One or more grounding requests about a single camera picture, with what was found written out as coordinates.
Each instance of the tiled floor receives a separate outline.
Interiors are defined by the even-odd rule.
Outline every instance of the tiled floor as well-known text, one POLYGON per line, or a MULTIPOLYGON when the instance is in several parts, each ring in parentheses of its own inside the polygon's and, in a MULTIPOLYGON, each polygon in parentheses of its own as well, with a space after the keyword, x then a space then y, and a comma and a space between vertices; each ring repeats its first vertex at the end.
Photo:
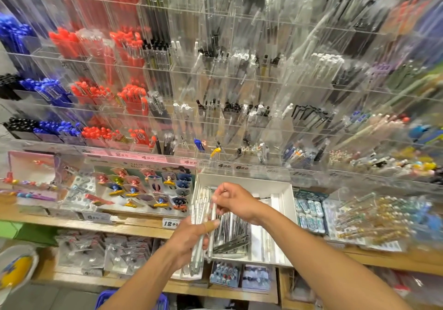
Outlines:
POLYGON ((1 310, 93 310, 98 294, 28 284, 9 295, 1 310))

